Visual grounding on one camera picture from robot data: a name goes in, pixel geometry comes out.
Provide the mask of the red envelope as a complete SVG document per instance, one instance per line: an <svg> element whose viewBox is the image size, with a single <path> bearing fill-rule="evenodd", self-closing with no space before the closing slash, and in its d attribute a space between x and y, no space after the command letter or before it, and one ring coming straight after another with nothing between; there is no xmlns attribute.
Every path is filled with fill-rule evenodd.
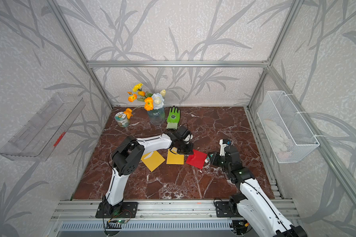
<svg viewBox="0 0 356 237"><path fill-rule="evenodd" d="M205 153L193 150L193 154L187 157L186 163L198 169L202 169L206 159L207 155Z"/></svg>

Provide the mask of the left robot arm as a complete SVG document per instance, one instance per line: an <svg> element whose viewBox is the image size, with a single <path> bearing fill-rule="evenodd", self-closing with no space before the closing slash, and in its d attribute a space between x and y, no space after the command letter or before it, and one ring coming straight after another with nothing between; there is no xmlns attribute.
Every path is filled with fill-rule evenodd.
<svg viewBox="0 0 356 237"><path fill-rule="evenodd" d="M176 130L168 129L158 136L126 137L121 145L112 152L112 177L108 191L102 198L105 209L113 212L122 206L128 178L138 167L142 156L172 148L176 148L179 155L192 155L192 138L192 133L185 126L180 126Z"/></svg>

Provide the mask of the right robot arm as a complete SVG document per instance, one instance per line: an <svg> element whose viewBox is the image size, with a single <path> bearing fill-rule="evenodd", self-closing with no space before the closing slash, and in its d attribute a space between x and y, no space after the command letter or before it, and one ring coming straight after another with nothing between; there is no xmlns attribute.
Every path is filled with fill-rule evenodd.
<svg viewBox="0 0 356 237"><path fill-rule="evenodd" d="M306 237L301 226L294 226L272 203L253 173L243 166L238 150L229 139L220 140L220 152L208 154L211 165L220 167L239 192L228 201L214 201L217 217L242 217L232 222L237 235L247 233L246 224L260 237Z"/></svg>

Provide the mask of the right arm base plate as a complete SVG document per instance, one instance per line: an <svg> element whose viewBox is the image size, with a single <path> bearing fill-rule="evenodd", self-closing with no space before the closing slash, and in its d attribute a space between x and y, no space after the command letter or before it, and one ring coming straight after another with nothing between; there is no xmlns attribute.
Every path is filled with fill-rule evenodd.
<svg viewBox="0 0 356 237"><path fill-rule="evenodd" d="M229 201L223 201L218 198L213 200L213 204L218 218L241 217L241 215L231 208Z"/></svg>

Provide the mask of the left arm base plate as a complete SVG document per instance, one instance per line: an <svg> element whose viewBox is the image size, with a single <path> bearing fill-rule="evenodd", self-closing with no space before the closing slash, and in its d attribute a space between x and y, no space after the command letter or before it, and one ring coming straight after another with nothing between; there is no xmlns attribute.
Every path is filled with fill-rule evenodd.
<svg viewBox="0 0 356 237"><path fill-rule="evenodd" d="M97 209L95 218L135 218L138 202L121 202L117 205L110 205L106 202L101 202Z"/></svg>

